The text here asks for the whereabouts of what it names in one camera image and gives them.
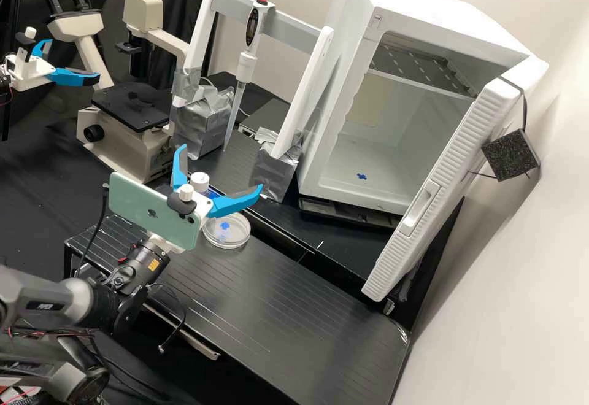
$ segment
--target black backdrop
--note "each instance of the black backdrop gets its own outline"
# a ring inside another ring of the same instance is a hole
[[[123,16],[124,0],[91,0],[94,8],[102,9],[104,29],[100,38],[104,46],[107,67],[114,81],[131,80],[128,75],[129,59],[119,54],[114,45],[127,40],[127,31],[121,20]],[[163,0],[164,1],[164,29],[185,41],[190,40],[201,0]],[[72,0],[60,0],[64,10],[73,9]],[[9,50],[9,4],[4,0],[0,6],[0,55]],[[37,29],[37,39],[51,38],[45,25],[49,16],[49,9],[45,0],[22,0],[18,29],[26,26]],[[50,62],[55,66],[83,67],[73,43],[54,42],[50,54]],[[174,57],[163,50],[156,49],[152,55],[152,63],[148,81],[157,88],[171,86],[174,71]],[[28,112],[33,110],[46,96],[52,86],[39,87],[15,96],[12,103],[11,124],[16,123]],[[91,88],[63,88],[60,96],[64,106],[76,109],[90,104]]]

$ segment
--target petri dish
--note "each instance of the petri dish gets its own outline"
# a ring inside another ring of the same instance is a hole
[[[207,240],[220,249],[236,249],[250,239],[252,228],[245,216],[233,213],[222,218],[209,219],[202,233]]]

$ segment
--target white bottle cap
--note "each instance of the white bottle cap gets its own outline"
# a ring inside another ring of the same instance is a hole
[[[25,35],[29,38],[35,38],[35,35],[37,35],[37,30],[35,28],[27,26],[25,29]]]
[[[190,184],[183,184],[178,189],[178,194],[180,194],[180,200],[187,203],[188,201],[192,201],[192,194],[194,193],[194,187]]]
[[[190,184],[198,193],[205,193],[209,189],[209,176],[204,172],[194,172],[190,176]]]

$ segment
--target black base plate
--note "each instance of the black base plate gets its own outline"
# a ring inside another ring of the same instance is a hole
[[[119,83],[94,92],[92,103],[129,129],[141,133],[167,124],[172,94],[146,83]]]

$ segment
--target white stand arm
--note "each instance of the white stand arm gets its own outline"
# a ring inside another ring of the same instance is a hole
[[[75,41],[75,46],[78,49],[84,67],[90,72],[100,73],[100,80],[93,86],[94,90],[114,86],[109,71],[106,69],[106,65],[94,43],[94,39],[91,36],[80,37]]]
[[[184,61],[185,71],[202,67],[207,45],[209,44],[210,31],[213,27],[213,19],[215,18],[212,4],[213,0],[202,0],[190,39],[190,47]]]
[[[305,127],[315,109],[317,103],[309,102],[309,95],[316,83],[317,74],[323,66],[325,54],[332,39],[333,29],[324,26],[311,53],[307,67],[302,74],[301,82],[294,93],[293,102],[288,108],[287,117],[282,123],[276,143],[270,153],[273,158],[279,159],[291,148],[296,130]]]

